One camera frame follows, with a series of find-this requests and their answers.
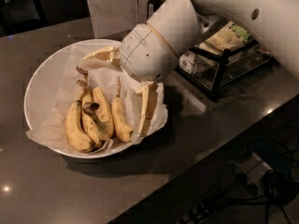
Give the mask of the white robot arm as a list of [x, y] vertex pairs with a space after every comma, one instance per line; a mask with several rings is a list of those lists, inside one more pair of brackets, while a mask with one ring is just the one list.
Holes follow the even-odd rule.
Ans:
[[294, 76], [299, 76], [299, 0], [163, 0], [118, 48], [88, 54], [81, 68], [123, 68], [137, 81], [163, 81], [179, 57], [227, 21], [245, 28]]

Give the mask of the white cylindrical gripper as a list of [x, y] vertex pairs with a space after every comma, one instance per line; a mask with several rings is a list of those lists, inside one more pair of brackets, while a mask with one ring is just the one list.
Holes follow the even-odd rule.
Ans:
[[142, 97], [137, 133], [146, 136], [157, 105], [156, 82], [168, 77], [177, 60], [177, 54], [155, 29], [147, 24], [138, 24], [122, 40], [121, 49], [115, 46], [97, 49], [78, 62], [77, 70], [80, 73], [99, 68], [120, 71], [122, 67], [133, 79], [146, 81], [135, 91]]

